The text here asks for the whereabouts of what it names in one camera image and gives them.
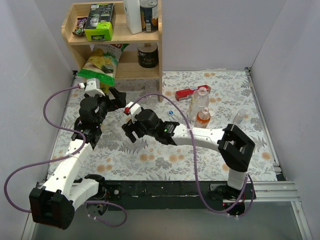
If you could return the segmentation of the small clear water bottle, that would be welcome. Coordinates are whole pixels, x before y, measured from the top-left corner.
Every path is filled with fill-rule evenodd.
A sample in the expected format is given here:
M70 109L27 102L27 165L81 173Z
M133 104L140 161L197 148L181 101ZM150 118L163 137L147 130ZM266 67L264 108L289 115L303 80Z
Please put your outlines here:
M156 86L153 86L153 85L146 85L145 86L145 95L148 95L144 98L145 100L145 104L147 107L152 107L154 105L157 104L158 102L158 96L157 95L151 95L151 94L154 94L154 93L157 93L158 90L157 90L157 87Z

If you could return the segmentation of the orange juice bottle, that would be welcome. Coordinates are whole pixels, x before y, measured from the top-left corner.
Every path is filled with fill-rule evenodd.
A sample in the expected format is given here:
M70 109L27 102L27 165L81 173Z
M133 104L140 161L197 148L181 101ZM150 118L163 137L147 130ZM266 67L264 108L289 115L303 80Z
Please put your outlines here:
M195 128L206 129L211 120L211 114L209 108L206 106L197 113L196 121L194 124Z

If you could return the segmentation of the clear plastic bottle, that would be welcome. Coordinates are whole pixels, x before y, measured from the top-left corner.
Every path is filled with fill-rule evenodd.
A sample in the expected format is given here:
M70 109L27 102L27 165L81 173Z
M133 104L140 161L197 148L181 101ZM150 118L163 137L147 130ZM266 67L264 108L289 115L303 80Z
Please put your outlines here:
M204 107L208 107L210 102L208 90L202 86L195 90L192 94L189 109L187 112L187 119L189 122L196 120L197 114Z

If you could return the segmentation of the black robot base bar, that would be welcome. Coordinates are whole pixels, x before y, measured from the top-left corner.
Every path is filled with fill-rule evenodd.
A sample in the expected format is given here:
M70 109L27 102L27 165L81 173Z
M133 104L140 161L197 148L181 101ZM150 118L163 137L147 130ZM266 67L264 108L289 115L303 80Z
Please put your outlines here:
M98 179L99 190L85 201L99 215L107 210L184 210L204 209L206 205L216 211L229 210L241 214L245 201L256 199L253 185L247 182L244 190L236 190L225 181L159 181L159 180L103 180Z

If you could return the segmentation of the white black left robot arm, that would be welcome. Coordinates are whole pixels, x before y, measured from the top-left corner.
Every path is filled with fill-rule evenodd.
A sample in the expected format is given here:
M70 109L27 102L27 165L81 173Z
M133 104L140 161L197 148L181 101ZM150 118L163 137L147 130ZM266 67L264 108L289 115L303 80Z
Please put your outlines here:
M74 185L74 181L102 135L101 125L107 113L124 108L127 104L125 92L115 87L111 87L110 92L113 99L98 91L85 93L65 154L66 159L60 162L41 188L34 188L29 194L35 223L65 230L72 223L75 211L87 200L107 199L109 191L103 185L103 176L88 174L79 184Z

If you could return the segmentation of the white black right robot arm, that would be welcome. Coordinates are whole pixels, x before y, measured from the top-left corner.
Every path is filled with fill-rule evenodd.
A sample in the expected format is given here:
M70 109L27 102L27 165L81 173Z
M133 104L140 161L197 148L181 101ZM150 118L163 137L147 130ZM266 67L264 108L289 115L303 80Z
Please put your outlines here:
M133 143L137 138L147 135L163 145L195 145L220 153L229 167L227 195L232 199L243 195L247 171L256 145L237 125L228 124L227 127L219 129L189 129L178 122L161 120L151 109L133 109L127 106L124 113L130 116L130 120L122 125L122 129Z

